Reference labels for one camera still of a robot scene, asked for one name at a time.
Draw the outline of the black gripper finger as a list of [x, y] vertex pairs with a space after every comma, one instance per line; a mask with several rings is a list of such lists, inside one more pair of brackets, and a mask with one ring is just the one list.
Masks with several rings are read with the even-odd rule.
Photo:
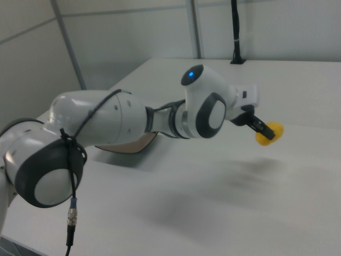
[[269, 140], [274, 139], [274, 131], [270, 127], [268, 127], [262, 120], [256, 117], [253, 111], [249, 111], [246, 114], [246, 125], [248, 125], [255, 132], [263, 135], [265, 138]]

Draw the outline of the robot gripper body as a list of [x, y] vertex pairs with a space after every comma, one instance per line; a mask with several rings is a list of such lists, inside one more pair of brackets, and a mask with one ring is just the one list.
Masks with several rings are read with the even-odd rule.
[[254, 120], [255, 109], [259, 105], [259, 89], [253, 85], [238, 85], [237, 100], [231, 108], [230, 121], [236, 126], [251, 124]]

